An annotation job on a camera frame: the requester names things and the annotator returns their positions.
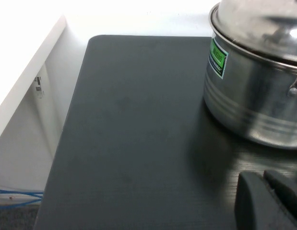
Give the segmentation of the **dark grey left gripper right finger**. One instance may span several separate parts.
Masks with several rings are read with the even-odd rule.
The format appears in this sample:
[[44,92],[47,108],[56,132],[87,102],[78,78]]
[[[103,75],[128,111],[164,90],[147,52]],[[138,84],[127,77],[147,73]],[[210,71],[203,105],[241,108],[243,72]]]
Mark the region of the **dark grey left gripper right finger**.
[[297,183],[275,170],[265,170],[264,179],[292,215],[297,215]]

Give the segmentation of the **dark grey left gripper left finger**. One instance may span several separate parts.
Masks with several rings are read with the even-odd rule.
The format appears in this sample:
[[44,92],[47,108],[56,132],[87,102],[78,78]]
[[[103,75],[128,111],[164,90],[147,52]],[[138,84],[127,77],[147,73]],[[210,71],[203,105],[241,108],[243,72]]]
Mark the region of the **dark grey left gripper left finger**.
[[238,230],[297,230],[297,215],[256,172],[239,174],[234,212]]

